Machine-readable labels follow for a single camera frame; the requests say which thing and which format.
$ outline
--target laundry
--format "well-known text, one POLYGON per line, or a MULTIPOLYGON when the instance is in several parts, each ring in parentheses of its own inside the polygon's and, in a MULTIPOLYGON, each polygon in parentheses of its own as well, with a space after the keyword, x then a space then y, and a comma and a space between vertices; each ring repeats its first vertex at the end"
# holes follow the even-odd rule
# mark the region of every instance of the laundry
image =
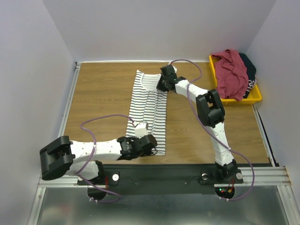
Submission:
POLYGON ((243 99, 248 87, 247 68, 236 50, 212 54, 220 59, 215 64, 217 91, 221 98, 243 99))
MULTIPOLYGON (((148 123, 148 133, 157 141, 156 155, 164 156, 167 92, 156 89, 160 76, 161 74, 149 75, 137 70, 129 116, 136 123, 148 123)), ((135 128, 130 121, 127 124, 126 136, 135 137, 135 128)))
POLYGON ((247 68, 247 76, 248 76, 248 87, 246 90, 245 95, 243 96, 244 98, 247 98, 248 95, 250 94, 250 91, 252 88, 254 88, 256 84, 256 68, 253 65, 253 63, 250 61, 250 59, 247 57, 247 55, 243 53, 239 53, 240 58, 243 60, 245 67, 247 68))

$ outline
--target red cloth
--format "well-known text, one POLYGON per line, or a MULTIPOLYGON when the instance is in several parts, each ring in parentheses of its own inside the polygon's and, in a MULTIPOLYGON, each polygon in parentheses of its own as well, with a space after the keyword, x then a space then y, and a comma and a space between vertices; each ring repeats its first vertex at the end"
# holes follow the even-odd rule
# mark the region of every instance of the red cloth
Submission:
POLYGON ((221 98, 243 99, 248 86, 247 68, 236 50, 212 54, 220 61, 215 64, 217 91, 221 98))

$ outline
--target gray wall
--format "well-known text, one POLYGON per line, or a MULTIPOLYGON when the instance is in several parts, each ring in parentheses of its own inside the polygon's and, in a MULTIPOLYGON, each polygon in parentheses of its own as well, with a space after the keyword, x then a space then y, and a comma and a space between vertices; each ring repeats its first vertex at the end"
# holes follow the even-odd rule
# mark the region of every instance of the gray wall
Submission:
POLYGON ((44 0, 71 55, 87 60, 208 60, 245 52, 275 0, 44 0))
POLYGON ((73 60, 41 0, 0 1, 0 224, 27 224, 73 60))
POLYGON ((257 104, 275 157, 287 167, 300 205, 300 2, 278 0, 248 56, 257 68, 257 104))

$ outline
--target wooden table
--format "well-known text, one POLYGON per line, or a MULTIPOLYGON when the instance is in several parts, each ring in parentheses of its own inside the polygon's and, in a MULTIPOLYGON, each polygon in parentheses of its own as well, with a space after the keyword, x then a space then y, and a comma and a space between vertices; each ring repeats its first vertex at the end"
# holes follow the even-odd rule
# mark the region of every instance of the wooden table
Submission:
MULTIPOLYGON (((147 74, 160 73, 166 63, 83 63, 80 68, 65 135, 71 140, 91 142, 91 136, 80 129, 88 119, 121 113, 128 115, 136 70, 147 74)), ((195 85, 213 89, 208 63, 199 63, 203 70, 195 85)), ((199 76, 198 69, 189 63, 176 63, 178 76, 191 80, 199 76)), ((111 117, 85 125, 97 141, 108 141, 125 135, 127 120, 111 117)), ((255 120, 252 106, 226 106, 225 131, 229 146, 253 163, 268 163, 268 157, 255 120)), ((166 155, 140 157, 131 161, 103 161, 118 164, 188 164, 214 163, 214 150, 209 135, 198 124, 188 100, 168 93, 166 122, 166 155)), ((234 155, 238 163, 246 161, 234 155)))

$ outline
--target purple cable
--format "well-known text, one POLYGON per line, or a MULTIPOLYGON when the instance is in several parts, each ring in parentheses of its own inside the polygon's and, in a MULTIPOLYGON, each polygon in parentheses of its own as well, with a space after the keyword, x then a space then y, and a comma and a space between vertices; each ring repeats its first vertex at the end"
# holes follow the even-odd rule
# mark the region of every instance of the purple cable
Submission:
POLYGON ((83 122, 81 125, 80 125, 80 128, 82 130, 85 130, 87 132, 89 132, 89 134, 93 137, 93 142, 94 142, 94 146, 93 146, 93 150, 92 152, 90 153, 90 156, 89 158, 86 160, 86 162, 83 164, 83 166, 80 168, 80 170, 78 170, 75 175, 77 175, 78 177, 80 177, 82 180, 84 180, 86 183, 88 183, 89 185, 93 186, 94 188, 100 190, 100 191, 103 191, 103 192, 106 192, 106 193, 109 193, 109 194, 112 194, 112 195, 115 195, 117 196, 118 198, 117 199, 113 199, 113 200, 109 200, 109 201, 97 201, 98 203, 112 203, 112 202, 116 202, 118 201, 121 196, 118 194, 118 193, 115 193, 113 191, 109 191, 109 190, 106 190, 106 189, 103 189, 103 188, 100 188, 100 187, 97 187, 96 185, 92 184, 89 180, 85 179, 83 176, 81 176, 79 173, 81 173, 82 170, 84 170, 84 168, 86 167, 86 165, 91 161, 91 159, 93 158, 93 155, 96 151, 95 149, 95 146, 97 144, 97 141, 96 141, 96 137, 94 135, 94 133, 87 129, 87 128, 84 128, 83 125, 86 124, 86 123, 89 123, 89 122, 92 122, 92 121, 95 121, 95 120, 99 120, 99 119, 103 119, 103 118, 107 118, 107 117, 112 117, 112 116, 122 116, 122 117, 126 117, 127 119, 131 120, 132 123, 134 123, 134 120, 129 117, 129 116, 126 116, 126 115, 123 115, 123 114, 112 114, 112 115, 107 115, 107 116, 100 116, 100 117, 96 117, 96 118, 93 118, 93 119, 90 119, 90 120, 87 120, 85 122, 83 122))
POLYGON ((241 196, 239 196, 239 197, 237 197, 237 198, 228 199, 228 201, 236 201, 236 200, 239 200, 239 199, 241 199, 241 198, 247 196, 247 195, 251 192, 251 190, 252 190, 252 188, 253 188, 253 186, 254 186, 254 181, 255 181, 255 172, 254 172, 254 168, 253 168, 251 162, 249 161, 249 159, 248 159, 246 156, 244 156, 243 154, 241 154, 241 153, 239 153, 239 152, 236 152, 236 151, 231 150, 230 147, 228 147, 226 144, 224 144, 222 141, 220 141, 220 140, 217 139, 214 135, 212 135, 212 134, 210 133, 210 131, 209 131, 209 130, 201 123, 200 119, 198 118, 198 114, 197 114, 197 112, 196 112, 196 109, 194 108, 194 106, 193 106, 193 104, 192 104, 192 101, 191 101, 191 99, 190 99, 190 95, 189 95, 189 91, 188 91, 188 90, 189 90, 189 86, 190 86, 194 81, 197 81, 197 80, 199 80, 199 79, 202 77, 202 70, 201 70, 201 68, 200 68, 197 64, 195 64, 194 62, 192 62, 192 61, 190 61, 190 60, 173 60, 173 61, 170 62, 170 64, 172 64, 172 63, 174 63, 174 62, 177 62, 177 61, 186 61, 186 62, 192 63, 192 64, 193 64, 194 66, 196 66, 196 67, 199 69, 199 71, 200 71, 200 76, 197 77, 196 79, 191 80, 190 83, 187 85, 187 98, 188 98, 188 102, 189 102, 189 105, 190 105, 191 108, 192 108, 192 111, 193 111, 195 117, 197 118, 198 122, 200 123, 200 125, 203 127, 203 129, 204 129, 204 130, 205 130, 205 131, 206 131, 213 139, 215 139, 217 142, 219 142, 223 147, 227 148, 230 152, 232 152, 232 153, 234 153, 234 154, 237 154, 237 155, 242 156, 242 157, 249 163, 249 165, 250 165, 250 167, 251 167, 253 179, 252 179, 252 183, 251 183, 251 186, 250 186, 249 190, 248 190, 246 193, 244 193, 243 195, 241 195, 241 196))

